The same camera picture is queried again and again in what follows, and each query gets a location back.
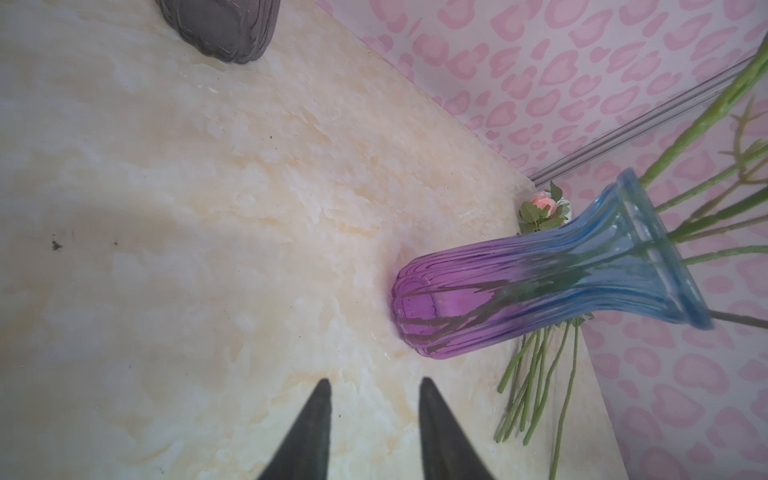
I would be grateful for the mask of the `cream rose flower stem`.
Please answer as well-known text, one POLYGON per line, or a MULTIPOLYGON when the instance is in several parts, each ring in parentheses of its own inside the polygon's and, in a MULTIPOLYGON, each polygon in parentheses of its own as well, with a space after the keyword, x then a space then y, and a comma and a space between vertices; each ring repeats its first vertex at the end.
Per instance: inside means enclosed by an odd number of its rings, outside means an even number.
POLYGON ((669 208, 681 204, 682 202, 708 190, 709 188, 719 184, 723 180, 737 175, 740 180, 743 180, 748 176, 750 170, 748 167, 757 160, 764 160, 767 157, 767 142, 764 140, 756 140, 750 145, 745 152, 733 151, 721 151, 721 154, 727 155, 733 158, 733 165, 726 168, 722 172, 715 176, 705 180, 703 183, 683 192, 682 194, 668 200, 667 202, 657 206, 655 211, 661 213, 669 208))

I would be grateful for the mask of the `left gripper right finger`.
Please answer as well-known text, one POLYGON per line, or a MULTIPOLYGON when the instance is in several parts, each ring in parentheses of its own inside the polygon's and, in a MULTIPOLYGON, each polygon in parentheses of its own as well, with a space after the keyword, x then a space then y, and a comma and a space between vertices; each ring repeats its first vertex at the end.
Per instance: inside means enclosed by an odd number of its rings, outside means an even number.
POLYGON ((493 479, 429 377, 420 384, 418 416, 426 480, 493 479))

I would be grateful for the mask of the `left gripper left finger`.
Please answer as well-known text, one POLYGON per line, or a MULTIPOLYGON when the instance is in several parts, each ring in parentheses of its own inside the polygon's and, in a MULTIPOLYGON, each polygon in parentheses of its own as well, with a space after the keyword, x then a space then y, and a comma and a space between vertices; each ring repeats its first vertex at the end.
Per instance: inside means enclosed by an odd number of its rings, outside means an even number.
POLYGON ((330 455, 332 387, 321 379, 258 480, 325 480, 330 455))

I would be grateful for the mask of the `peach carnation flower stem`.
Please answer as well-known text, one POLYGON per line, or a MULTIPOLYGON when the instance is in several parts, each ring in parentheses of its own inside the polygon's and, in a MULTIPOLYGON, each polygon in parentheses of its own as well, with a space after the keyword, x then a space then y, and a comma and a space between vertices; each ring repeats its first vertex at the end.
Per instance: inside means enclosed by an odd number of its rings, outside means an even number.
POLYGON ((706 263, 710 261, 719 260, 722 258, 729 258, 729 257, 734 257, 739 255, 767 254, 767 253, 768 253, 767 245, 749 245, 749 246, 730 248, 730 249, 688 257, 683 259, 681 263, 685 266, 690 266, 690 265, 706 263))

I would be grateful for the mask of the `white blue rose stem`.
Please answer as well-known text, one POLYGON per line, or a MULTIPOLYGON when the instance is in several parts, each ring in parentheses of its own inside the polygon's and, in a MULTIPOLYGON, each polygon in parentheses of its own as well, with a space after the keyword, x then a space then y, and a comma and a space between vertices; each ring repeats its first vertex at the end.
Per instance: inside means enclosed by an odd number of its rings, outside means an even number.
POLYGON ((709 314, 713 319, 717 319, 717 320, 721 320, 721 321, 725 321, 733 324, 738 324, 742 326, 761 328, 765 330, 768 329, 768 323, 764 319, 759 319, 759 318, 748 316, 748 315, 740 315, 740 314, 734 314, 734 313, 716 311, 716 310, 710 310, 709 314))

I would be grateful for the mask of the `pink carnation flower stem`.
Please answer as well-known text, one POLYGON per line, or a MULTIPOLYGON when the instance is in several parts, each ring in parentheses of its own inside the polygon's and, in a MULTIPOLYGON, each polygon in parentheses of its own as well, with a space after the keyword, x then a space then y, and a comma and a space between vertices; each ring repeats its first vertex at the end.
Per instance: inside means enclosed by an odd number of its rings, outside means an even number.
POLYGON ((730 110, 767 73, 767 36, 764 36, 755 56, 733 82, 711 103, 707 109, 668 147, 640 178, 648 187, 690 145, 723 119, 730 110))

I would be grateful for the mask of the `coral pink rose stem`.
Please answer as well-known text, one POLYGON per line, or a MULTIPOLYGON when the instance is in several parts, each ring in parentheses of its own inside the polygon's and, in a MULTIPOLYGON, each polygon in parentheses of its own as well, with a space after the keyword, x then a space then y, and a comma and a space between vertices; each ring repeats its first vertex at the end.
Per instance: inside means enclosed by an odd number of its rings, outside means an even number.
POLYGON ((670 241, 678 242, 683 238, 693 235, 695 232, 711 227, 721 221, 728 220, 734 216, 740 215, 753 207, 756 207, 768 199, 768 187, 762 188, 760 191, 732 204, 731 206, 712 215, 705 216, 701 219, 693 221, 692 223, 681 225, 673 232, 667 235, 670 241))

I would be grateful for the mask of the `purple blue glass vase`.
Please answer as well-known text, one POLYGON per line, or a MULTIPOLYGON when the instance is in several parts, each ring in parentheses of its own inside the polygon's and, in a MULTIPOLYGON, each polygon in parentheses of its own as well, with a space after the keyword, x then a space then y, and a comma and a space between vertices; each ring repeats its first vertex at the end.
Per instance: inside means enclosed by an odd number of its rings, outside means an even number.
POLYGON ((713 326, 632 170, 561 227, 412 260, 396 277, 391 309, 401 338, 434 359, 598 311, 713 326))

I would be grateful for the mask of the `red glass vase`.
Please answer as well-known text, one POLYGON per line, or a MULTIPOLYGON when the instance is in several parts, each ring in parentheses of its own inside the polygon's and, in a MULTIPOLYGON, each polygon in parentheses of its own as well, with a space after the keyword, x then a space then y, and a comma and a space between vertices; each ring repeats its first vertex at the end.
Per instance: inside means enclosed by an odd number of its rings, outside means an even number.
POLYGON ((168 25, 205 56, 258 60, 274 35, 280 0, 157 0, 168 25))

